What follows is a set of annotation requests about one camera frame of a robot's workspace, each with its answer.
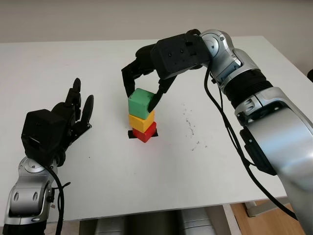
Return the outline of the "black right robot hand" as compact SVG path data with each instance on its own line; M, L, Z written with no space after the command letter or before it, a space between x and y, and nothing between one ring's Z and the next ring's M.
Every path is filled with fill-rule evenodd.
M135 60L121 70L127 97L130 97L135 91L135 80L137 78L142 75L148 75L156 70L150 57L150 51L153 47L154 44L140 48L135 54ZM175 78L176 76L159 80L158 91L153 95L147 108L149 113L157 106L163 94L167 93Z

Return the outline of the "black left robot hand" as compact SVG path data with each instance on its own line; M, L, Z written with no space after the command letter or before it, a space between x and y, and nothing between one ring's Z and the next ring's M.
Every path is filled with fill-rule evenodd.
M64 164L68 147L91 128L89 121L93 111L94 96L89 95L81 109L80 91L81 80L76 78L68 91L66 100L58 103L52 109L52 113L66 121L66 127L61 135L61 142L56 153L58 167Z

